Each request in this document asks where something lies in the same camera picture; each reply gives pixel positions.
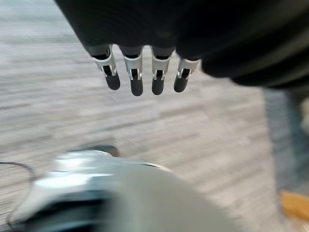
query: black fabric glove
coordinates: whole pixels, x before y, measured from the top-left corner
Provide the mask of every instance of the black fabric glove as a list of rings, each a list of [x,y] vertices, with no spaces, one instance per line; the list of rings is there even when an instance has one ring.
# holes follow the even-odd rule
[[[309,86],[309,0],[56,0],[90,55],[176,47],[244,86]]]

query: gray carpet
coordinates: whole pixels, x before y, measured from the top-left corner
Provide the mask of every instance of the gray carpet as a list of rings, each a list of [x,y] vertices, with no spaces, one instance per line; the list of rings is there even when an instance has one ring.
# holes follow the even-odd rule
[[[115,46],[122,86],[111,91],[52,1],[0,0],[0,19],[0,160],[43,175],[66,150],[112,144],[124,157],[171,168],[248,231],[292,231],[278,207],[278,161],[261,90],[198,70],[175,93],[174,55],[165,90],[154,96],[146,47],[144,94],[134,97]],[[283,172],[290,167],[284,160]],[[0,175],[3,225],[27,175],[9,166]]]

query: black fingertip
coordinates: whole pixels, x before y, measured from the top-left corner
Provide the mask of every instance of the black fingertip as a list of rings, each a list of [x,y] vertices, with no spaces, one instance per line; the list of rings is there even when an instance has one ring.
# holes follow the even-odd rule
[[[184,89],[186,88],[188,83],[188,80],[186,80],[185,77],[182,77],[181,79],[179,79],[178,77],[175,78],[175,82],[174,82],[174,90],[177,93],[181,93],[184,91]]]
[[[107,76],[106,78],[107,85],[112,90],[117,90],[120,87],[120,80],[118,73],[115,76]]]
[[[151,87],[152,92],[155,95],[160,95],[163,92],[163,88],[164,88],[164,80],[160,80],[160,79],[153,79],[153,84]]]
[[[134,96],[140,96],[143,93],[143,81],[134,79],[131,82],[131,92]]]

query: black cable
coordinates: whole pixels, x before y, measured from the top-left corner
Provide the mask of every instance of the black cable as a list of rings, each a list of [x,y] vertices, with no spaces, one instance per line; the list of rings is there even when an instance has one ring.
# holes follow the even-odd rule
[[[23,163],[19,163],[19,162],[0,162],[0,164],[20,166],[20,167],[23,167],[24,169],[26,169],[30,173],[30,178],[28,179],[30,188],[29,188],[27,194],[23,197],[23,199],[20,201],[20,203],[17,204],[10,213],[8,213],[8,216],[6,217],[6,224],[13,231],[14,230],[14,226],[13,226],[13,224],[11,222],[12,216],[13,216],[14,212],[16,211],[16,209],[20,206],[22,201],[29,195],[31,187],[32,187],[32,182],[36,179],[36,175],[35,175],[34,168],[32,168],[29,165],[23,164]]]

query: robotic hand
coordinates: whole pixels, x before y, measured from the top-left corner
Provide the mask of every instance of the robotic hand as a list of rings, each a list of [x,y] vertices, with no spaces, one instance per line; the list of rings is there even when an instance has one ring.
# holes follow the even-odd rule
[[[168,169],[112,154],[98,146],[59,156],[18,208],[22,231],[239,231]]]
[[[111,89],[120,81],[119,45],[132,93],[142,94],[142,48],[153,52],[155,95],[162,93],[174,49],[181,57],[174,89],[202,70],[244,86],[309,84],[308,0],[56,0]]]

